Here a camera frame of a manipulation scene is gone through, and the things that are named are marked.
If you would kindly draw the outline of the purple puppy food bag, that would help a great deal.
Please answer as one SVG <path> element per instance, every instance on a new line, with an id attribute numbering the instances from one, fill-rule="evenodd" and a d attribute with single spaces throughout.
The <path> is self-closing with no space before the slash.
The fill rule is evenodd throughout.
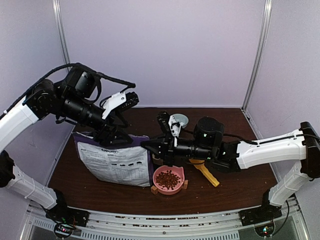
<path id="1" fill-rule="evenodd" d="M 120 146 L 102 146 L 89 136 L 90 132 L 72 133 L 79 159 L 100 181 L 149 187 L 154 174 L 149 151 L 141 147 L 148 141 L 147 135 L 130 135 L 133 142 Z"/>

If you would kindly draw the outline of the yellow plastic scoop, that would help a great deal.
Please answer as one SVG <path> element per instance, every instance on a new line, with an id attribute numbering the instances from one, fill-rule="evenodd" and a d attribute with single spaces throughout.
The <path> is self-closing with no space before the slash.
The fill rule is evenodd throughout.
<path id="1" fill-rule="evenodd" d="M 197 169 L 199 170 L 205 178 L 214 186 L 218 187 L 220 182 L 210 173 L 210 171 L 205 166 L 204 160 L 199 159 L 189 159 L 189 162 Z"/>

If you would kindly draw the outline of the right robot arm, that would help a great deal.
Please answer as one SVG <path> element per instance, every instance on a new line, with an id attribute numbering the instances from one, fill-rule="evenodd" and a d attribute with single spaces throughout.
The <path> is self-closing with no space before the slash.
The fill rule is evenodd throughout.
<path id="1" fill-rule="evenodd" d="M 307 121 L 292 132 L 260 140 L 224 142 L 225 126 L 212 117 L 200 118 L 192 132 L 193 139 L 179 137 L 178 122 L 158 117 L 163 134 L 143 141 L 141 146 L 168 166 L 175 157 L 202 160 L 207 168 L 223 173 L 239 172 L 254 166 L 295 161 L 292 169 L 264 194 L 256 210 L 259 220 L 268 220 L 285 201 L 306 182 L 320 176 L 320 137 Z"/>

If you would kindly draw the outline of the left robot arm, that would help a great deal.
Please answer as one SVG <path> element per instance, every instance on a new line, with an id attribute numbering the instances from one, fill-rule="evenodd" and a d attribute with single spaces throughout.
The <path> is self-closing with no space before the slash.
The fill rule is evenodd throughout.
<path id="1" fill-rule="evenodd" d="M 68 122 L 93 129 L 93 139 L 105 146 L 131 143 L 125 133 L 127 122 L 116 123 L 122 112 L 138 102 L 135 84 L 108 76 L 81 63 L 69 63 L 52 70 L 68 69 L 60 81 L 46 73 L 29 87 L 0 117 L 0 185 L 12 188 L 26 199 L 52 211 L 61 222 L 72 218 L 64 196 L 24 174 L 9 157 L 6 148 L 21 134 L 48 116 L 56 123 Z"/>

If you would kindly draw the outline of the cream pet bowl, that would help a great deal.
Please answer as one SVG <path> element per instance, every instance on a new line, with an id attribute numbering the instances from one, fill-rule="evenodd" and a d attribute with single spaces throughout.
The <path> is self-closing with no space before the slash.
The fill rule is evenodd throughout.
<path id="1" fill-rule="evenodd" d="M 161 159 L 160 157 L 152 154 L 152 161 L 155 165 L 158 165 L 158 166 L 162 166 L 164 163 L 163 163 L 163 159 Z"/>

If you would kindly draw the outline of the pink pet bowl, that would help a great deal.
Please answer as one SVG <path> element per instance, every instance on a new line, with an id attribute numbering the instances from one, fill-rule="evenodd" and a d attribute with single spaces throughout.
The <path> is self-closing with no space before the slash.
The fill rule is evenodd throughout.
<path id="1" fill-rule="evenodd" d="M 188 187 L 183 167 L 162 165 L 158 167 L 152 177 L 153 186 L 150 191 L 156 194 L 175 195 Z"/>

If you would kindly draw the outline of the brown kibble in pink bowl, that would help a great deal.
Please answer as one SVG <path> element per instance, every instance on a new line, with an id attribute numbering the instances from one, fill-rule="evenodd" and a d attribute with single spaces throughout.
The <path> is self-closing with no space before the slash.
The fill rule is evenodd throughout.
<path id="1" fill-rule="evenodd" d="M 173 190 L 179 183 L 181 183 L 181 178 L 171 170 L 166 170 L 164 172 L 160 172 L 155 177 L 155 183 L 162 189 Z"/>

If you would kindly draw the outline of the light blue ceramic bowl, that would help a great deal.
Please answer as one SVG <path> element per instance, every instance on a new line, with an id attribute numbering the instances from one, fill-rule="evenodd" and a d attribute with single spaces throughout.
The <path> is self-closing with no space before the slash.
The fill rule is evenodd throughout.
<path id="1" fill-rule="evenodd" d="M 185 129 L 189 123 L 189 118 L 181 113 L 175 113 L 173 114 L 173 117 L 177 122 L 180 122 L 180 125 L 183 129 Z"/>

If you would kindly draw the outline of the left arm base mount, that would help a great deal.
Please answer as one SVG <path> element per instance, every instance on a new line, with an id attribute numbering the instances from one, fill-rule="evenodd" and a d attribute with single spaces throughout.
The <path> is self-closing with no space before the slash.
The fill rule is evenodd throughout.
<path id="1" fill-rule="evenodd" d="M 57 189 L 53 191 L 57 198 L 56 205 L 51 209 L 42 208 L 45 216 L 55 223 L 53 233 L 60 239 L 66 239 L 78 230 L 77 227 L 87 226 L 90 213 L 86 210 L 68 207 L 63 193 Z"/>

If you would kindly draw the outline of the aluminium front rail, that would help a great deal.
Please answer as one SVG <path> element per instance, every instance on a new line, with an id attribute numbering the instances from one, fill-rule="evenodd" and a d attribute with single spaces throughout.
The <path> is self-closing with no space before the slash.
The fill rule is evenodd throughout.
<path id="1" fill-rule="evenodd" d="M 295 197 L 281 209 L 282 216 L 244 226 L 238 210 L 182 215 L 136 215 L 89 211 L 85 227 L 78 226 L 69 240 L 308 240 L 309 232 Z"/>

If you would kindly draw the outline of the right aluminium frame post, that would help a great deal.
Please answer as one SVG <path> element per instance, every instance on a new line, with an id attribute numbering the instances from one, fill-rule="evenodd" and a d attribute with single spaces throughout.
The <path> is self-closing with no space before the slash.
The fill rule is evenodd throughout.
<path id="1" fill-rule="evenodd" d="M 262 15 L 262 22 L 261 22 L 259 39 L 258 39 L 258 45 L 257 45 L 257 49 L 256 49 L 252 72 L 251 72 L 250 79 L 249 79 L 249 84 L 248 84 L 245 98 L 244 98 L 242 108 L 241 108 L 243 112 L 246 112 L 249 107 L 249 103 L 250 103 L 250 100 L 251 100 L 251 97 L 252 97 L 252 94 L 254 91 L 255 83 L 256 83 L 256 80 L 257 80 L 257 77 L 259 74 L 259 69 L 260 69 L 260 66 L 262 63 L 263 51 L 266 46 L 269 28 L 270 28 L 270 22 L 271 22 L 271 18 L 272 18 L 272 5 L 273 5 L 272 0 L 265 0 L 264 1 L 264 10 L 263 10 L 263 15 Z"/>

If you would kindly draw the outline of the aluminium frame post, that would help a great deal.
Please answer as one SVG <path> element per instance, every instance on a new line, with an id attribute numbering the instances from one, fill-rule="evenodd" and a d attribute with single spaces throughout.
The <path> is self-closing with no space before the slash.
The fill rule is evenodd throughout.
<path id="1" fill-rule="evenodd" d="M 62 56 L 63 56 L 63 62 L 64 64 L 70 64 L 71 59 L 70 59 L 70 54 L 69 54 L 67 40 L 66 40 L 60 0 L 52 0 L 52 6 L 53 6 L 53 14 L 55 18 L 56 27 L 57 27 L 60 47 L 61 47 Z"/>
<path id="2" fill-rule="evenodd" d="M 264 1 L 264 10 L 263 10 L 263 15 L 262 15 L 262 22 L 261 22 L 259 39 L 258 39 L 258 45 L 257 45 L 257 49 L 256 49 L 252 72 L 251 72 L 250 79 L 249 79 L 249 84 L 248 84 L 245 98 L 244 98 L 242 108 L 241 108 L 243 112 L 246 112 L 249 107 L 249 103 L 250 103 L 250 100 L 251 100 L 251 97 L 252 97 L 252 94 L 254 91 L 255 83 L 256 83 L 256 80 L 257 80 L 257 77 L 259 74 L 259 69 L 260 69 L 260 66 L 262 63 L 263 51 L 266 46 L 269 28 L 270 28 L 270 22 L 271 22 L 271 18 L 272 18 L 272 5 L 273 5 L 272 0 L 265 0 Z"/>

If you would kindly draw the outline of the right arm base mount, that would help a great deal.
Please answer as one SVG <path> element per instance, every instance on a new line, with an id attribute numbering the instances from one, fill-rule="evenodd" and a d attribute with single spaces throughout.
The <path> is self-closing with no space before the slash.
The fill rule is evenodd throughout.
<path id="1" fill-rule="evenodd" d="M 258 207 L 241 210 L 239 218 L 242 226 L 257 225 L 255 233 L 260 237 L 271 238 L 279 230 L 276 230 L 274 220 L 280 218 L 283 214 L 281 206 L 273 206 L 269 201 L 269 190 L 262 196 L 262 203 Z"/>

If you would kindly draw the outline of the left aluminium frame post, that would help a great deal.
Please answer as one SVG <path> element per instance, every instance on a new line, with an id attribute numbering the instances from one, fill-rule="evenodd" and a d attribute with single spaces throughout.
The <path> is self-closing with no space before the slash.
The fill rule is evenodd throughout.
<path id="1" fill-rule="evenodd" d="M 60 47 L 61 47 L 62 56 L 63 56 L 63 62 L 64 64 L 70 64 L 71 59 L 70 59 L 70 54 L 69 54 L 67 40 L 66 40 L 60 0 L 52 0 L 52 6 L 53 6 L 53 14 L 55 18 L 56 27 L 57 27 Z"/>

